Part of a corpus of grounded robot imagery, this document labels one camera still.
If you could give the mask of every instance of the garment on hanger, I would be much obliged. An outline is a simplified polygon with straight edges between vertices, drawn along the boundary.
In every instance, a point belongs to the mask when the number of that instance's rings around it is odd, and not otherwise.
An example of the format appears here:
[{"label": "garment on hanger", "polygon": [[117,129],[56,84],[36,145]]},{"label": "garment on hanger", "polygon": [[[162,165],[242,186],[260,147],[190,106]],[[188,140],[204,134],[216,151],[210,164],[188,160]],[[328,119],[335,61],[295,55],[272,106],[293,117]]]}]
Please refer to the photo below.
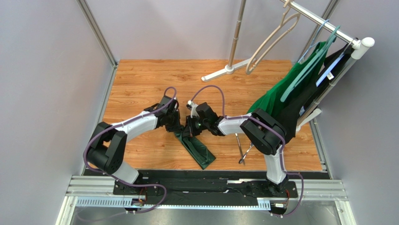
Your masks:
[{"label": "garment on hanger", "polygon": [[317,52],[316,56],[305,66],[305,68],[298,74],[298,76],[293,80],[291,84],[287,87],[287,89],[282,94],[280,101],[285,102],[291,92],[298,86],[304,78],[306,78],[309,74],[314,71],[316,65],[319,65],[320,61],[324,62],[325,55],[327,54],[328,48],[330,48],[331,44],[335,42],[337,38],[335,36],[336,32],[339,30],[340,26],[337,26],[335,30],[331,33],[331,35],[326,40],[325,46]]},{"label": "garment on hanger", "polygon": [[[325,68],[320,73],[323,74],[325,72],[326,68],[328,68],[341,54],[343,54],[342,59],[330,71],[330,73],[334,76],[333,79],[335,79],[335,77],[343,69],[346,62],[350,59],[353,51],[354,51],[354,49],[352,47],[348,46],[348,44],[347,44],[345,47],[332,53],[331,55],[326,57],[325,62],[324,62]],[[310,106],[310,104],[313,102],[313,100],[316,99],[317,97],[319,97],[324,92],[324,90],[326,90],[328,88],[328,86],[329,86],[329,80],[324,79],[321,82],[321,84],[318,86],[318,88],[317,88],[316,92],[313,94],[313,96],[306,102],[302,111],[304,112]]]},{"label": "garment on hanger", "polygon": [[[334,52],[330,56],[326,57],[324,61],[324,69],[320,72],[322,75],[325,73],[331,65],[336,62],[341,55],[343,55],[342,59],[339,60],[338,63],[333,67],[331,73],[333,75],[337,75],[345,65],[346,61],[350,58],[352,53],[352,48],[343,47],[342,49]],[[301,112],[304,112],[304,109],[307,108],[312,101],[317,98],[327,87],[329,84],[328,79],[324,79],[321,81],[320,85],[316,85],[316,81],[319,79],[318,76],[313,76],[310,79],[309,84],[304,88],[304,90],[294,99],[290,101],[290,103],[281,110],[281,112],[275,117],[276,120],[281,123],[287,131],[287,135],[285,136],[285,141],[288,143],[296,134],[296,124],[301,116]]]},{"label": "garment on hanger", "polygon": [[298,96],[304,87],[309,83],[311,77],[318,76],[318,72],[320,71],[324,58],[320,60],[317,65],[312,69],[308,76],[304,77],[304,80],[296,86],[292,93],[288,96],[287,101],[281,102],[280,98],[287,87],[294,81],[294,79],[298,76],[298,74],[312,61],[312,59],[317,55],[317,53],[325,46],[326,42],[320,42],[316,48],[313,50],[313,53],[310,57],[302,64],[296,63],[288,74],[279,81],[272,89],[270,89],[265,95],[260,97],[248,110],[248,113],[253,112],[257,108],[261,108],[266,111],[272,117],[277,116],[280,111],[285,108],[293,96]]}]

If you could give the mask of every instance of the robotic arm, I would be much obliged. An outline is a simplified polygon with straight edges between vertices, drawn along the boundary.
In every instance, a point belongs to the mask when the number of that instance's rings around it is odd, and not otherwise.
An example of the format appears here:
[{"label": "robotic arm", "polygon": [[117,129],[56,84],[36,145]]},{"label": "robotic arm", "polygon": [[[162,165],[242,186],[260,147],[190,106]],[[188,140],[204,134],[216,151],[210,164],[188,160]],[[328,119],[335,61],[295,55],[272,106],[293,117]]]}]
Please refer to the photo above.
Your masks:
[{"label": "robotic arm", "polygon": [[217,116],[206,102],[197,105],[189,101],[187,107],[191,109],[191,115],[186,118],[187,125],[183,136],[199,135],[205,129],[216,136],[246,134],[253,145],[264,154],[268,180],[276,185],[277,191],[284,189],[288,178],[282,169],[282,162],[280,160],[282,141],[275,133],[255,122],[260,121],[281,137],[285,137],[287,133],[285,128],[272,116],[261,109],[256,109],[254,112],[246,115],[236,117],[227,116],[224,118]]},{"label": "robotic arm", "polygon": [[[169,101],[171,103],[159,111]],[[105,122],[99,123],[92,139],[101,132],[103,134],[89,146],[87,161],[101,171],[133,184],[137,180],[139,172],[123,161],[126,143],[144,132],[162,126],[165,126],[168,132],[179,131],[181,125],[178,106],[176,99],[164,96],[159,104],[144,109],[139,115],[128,120],[111,125]],[[257,109],[247,115],[224,118],[217,116],[207,103],[197,105],[189,101],[187,107],[192,112],[190,116],[186,117],[183,136],[193,137],[206,129],[217,136],[234,133],[246,134],[254,146],[265,156],[268,180],[275,184],[275,189],[278,192],[284,189],[288,178],[280,161],[281,140],[275,133],[284,137],[286,130],[273,117],[265,111]],[[274,133],[261,127],[256,123],[257,121],[270,127]],[[115,128],[104,133],[104,130],[110,127]]]},{"label": "robotic arm", "polygon": [[[169,101],[171,101],[170,97],[163,96],[159,104],[144,109],[135,117],[111,125],[105,122],[99,123],[91,139],[111,126],[117,128],[105,132],[90,145],[87,152],[87,161],[105,173],[133,184],[138,178],[139,172],[123,161],[126,143],[144,132],[162,126],[165,126],[168,132],[178,131],[181,126],[179,105],[176,98],[163,110],[148,115],[160,109]],[[109,146],[105,146],[104,142],[110,142]]]}]

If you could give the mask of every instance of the hanger hook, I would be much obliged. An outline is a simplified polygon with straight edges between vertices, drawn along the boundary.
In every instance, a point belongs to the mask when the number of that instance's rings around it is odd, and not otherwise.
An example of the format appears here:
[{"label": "hanger hook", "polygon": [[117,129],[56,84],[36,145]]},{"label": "hanger hook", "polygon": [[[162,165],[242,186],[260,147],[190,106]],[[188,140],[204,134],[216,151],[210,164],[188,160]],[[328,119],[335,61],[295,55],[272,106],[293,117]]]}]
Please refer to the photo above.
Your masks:
[{"label": "hanger hook", "polygon": [[283,8],[287,7],[287,5],[288,5],[291,1],[292,1],[292,0],[286,0],[285,3],[284,3]]}]

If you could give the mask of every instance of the green hanger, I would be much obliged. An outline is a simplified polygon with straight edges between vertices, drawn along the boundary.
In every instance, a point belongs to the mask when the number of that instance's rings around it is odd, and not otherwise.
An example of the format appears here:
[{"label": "green hanger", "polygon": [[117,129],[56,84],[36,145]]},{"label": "green hanger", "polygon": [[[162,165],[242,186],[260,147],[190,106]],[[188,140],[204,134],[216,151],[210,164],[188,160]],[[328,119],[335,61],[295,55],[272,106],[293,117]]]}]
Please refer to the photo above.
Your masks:
[{"label": "green hanger", "polygon": [[330,48],[331,44],[337,38],[335,34],[339,30],[339,28],[340,26],[337,26],[335,28],[335,30],[328,37],[326,45],[324,45],[323,48],[317,52],[317,54],[311,59],[311,61],[305,66],[305,68],[303,68],[303,70],[298,74],[298,76],[296,76],[293,82],[287,87],[287,89],[280,98],[281,102],[284,102],[287,99],[288,95],[292,92],[292,90],[314,69],[317,63],[323,58],[323,55],[327,53],[328,48]]}]

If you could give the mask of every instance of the green shirt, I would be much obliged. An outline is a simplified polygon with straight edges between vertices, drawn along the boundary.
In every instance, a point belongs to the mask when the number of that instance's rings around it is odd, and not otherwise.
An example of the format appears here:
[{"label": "green shirt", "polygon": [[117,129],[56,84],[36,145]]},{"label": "green shirt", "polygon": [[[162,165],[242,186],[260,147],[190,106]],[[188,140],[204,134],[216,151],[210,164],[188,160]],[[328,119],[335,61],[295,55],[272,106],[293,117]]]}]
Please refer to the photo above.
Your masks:
[{"label": "green shirt", "polygon": [[310,79],[313,76],[318,75],[324,63],[327,52],[323,55],[322,59],[317,63],[317,65],[309,72],[309,74],[298,84],[298,86],[294,88],[294,90],[290,93],[288,98],[284,102],[280,101],[280,98],[284,93],[284,91],[287,89],[287,87],[294,81],[294,79],[299,75],[299,73],[305,68],[305,66],[311,61],[311,59],[315,57],[317,52],[320,51],[320,49],[322,49],[325,44],[326,42],[318,43],[312,55],[310,55],[310,57],[304,63],[302,64],[296,63],[280,82],[278,82],[274,87],[272,87],[272,89],[266,92],[265,95],[260,97],[249,108],[248,113],[253,112],[257,108],[261,108],[265,110],[268,114],[270,114],[272,117],[277,116],[281,112],[281,110],[285,108],[294,97],[298,96],[303,91],[303,89],[309,84]]}]

